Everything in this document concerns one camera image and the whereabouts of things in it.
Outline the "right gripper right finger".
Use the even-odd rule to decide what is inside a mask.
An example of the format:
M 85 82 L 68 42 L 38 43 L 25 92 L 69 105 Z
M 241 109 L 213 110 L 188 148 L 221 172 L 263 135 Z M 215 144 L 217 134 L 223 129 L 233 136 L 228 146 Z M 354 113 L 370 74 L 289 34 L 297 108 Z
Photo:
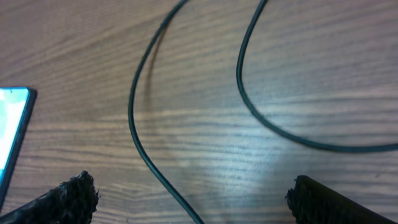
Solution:
M 297 224 L 397 224 L 306 175 L 285 198 Z

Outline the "blue Galaxy smartphone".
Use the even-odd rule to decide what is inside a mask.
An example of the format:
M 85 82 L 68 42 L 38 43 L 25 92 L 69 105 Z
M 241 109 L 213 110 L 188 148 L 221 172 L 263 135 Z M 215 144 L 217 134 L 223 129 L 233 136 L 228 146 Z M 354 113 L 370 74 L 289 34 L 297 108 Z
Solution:
M 33 111 L 37 91 L 26 86 L 1 88 L 1 204 Z

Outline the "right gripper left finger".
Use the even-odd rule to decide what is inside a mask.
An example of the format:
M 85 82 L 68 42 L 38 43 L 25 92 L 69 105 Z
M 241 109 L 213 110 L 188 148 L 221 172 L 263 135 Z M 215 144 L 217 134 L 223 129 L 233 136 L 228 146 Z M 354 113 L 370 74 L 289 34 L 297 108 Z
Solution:
M 90 224 L 99 201 L 98 193 L 94 178 L 84 170 L 1 216 L 1 224 Z

